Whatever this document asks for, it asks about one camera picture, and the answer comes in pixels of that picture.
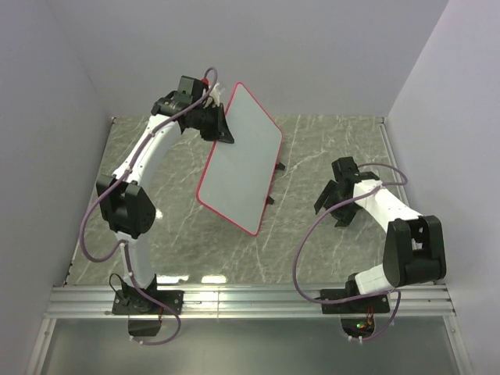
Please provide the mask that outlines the red framed whiteboard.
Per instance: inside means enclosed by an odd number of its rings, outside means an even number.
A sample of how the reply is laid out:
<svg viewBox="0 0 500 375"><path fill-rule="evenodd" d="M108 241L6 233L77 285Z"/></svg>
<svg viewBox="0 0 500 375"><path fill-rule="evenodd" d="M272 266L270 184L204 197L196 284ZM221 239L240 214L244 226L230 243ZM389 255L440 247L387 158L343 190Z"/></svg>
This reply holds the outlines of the red framed whiteboard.
<svg viewBox="0 0 500 375"><path fill-rule="evenodd" d="M198 202L256 236L267 206L283 133L245 84L235 84L226 121L233 144L213 144L196 190Z"/></svg>

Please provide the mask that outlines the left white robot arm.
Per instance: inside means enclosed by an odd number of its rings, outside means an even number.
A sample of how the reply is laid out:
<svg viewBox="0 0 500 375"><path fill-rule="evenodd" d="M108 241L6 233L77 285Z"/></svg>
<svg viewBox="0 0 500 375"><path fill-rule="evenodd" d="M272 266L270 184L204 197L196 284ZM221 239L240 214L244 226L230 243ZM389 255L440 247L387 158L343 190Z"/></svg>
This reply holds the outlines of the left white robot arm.
<svg viewBox="0 0 500 375"><path fill-rule="evenodd" d="M115 315L180 312L182 291L158 289L148 239L156 208L147 191L161 159L186 129L197 130L205 141L233 143L218 88L179 88L158 99L125 161L111 175L97 179L97 205L116 236L113 249L123 258L124 275L112 307Z"/></svg>

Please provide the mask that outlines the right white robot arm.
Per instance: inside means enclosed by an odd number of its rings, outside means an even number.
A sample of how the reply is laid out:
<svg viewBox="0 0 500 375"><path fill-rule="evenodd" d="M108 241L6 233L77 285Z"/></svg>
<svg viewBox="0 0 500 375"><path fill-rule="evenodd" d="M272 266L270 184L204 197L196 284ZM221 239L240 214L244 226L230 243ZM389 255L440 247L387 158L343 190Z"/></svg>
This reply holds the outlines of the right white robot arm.
<svg viewBox="0 0 500 375"><path fill-rule="evenodd" d="M354 274L345 285L345 304L360 313L373 298L398 287L435 282L447 273L441 221L425 216L393 195L374 173L356 173L339 181L329 180L314 203L348 226L364 210L385 233L380 264Z"/></svg>

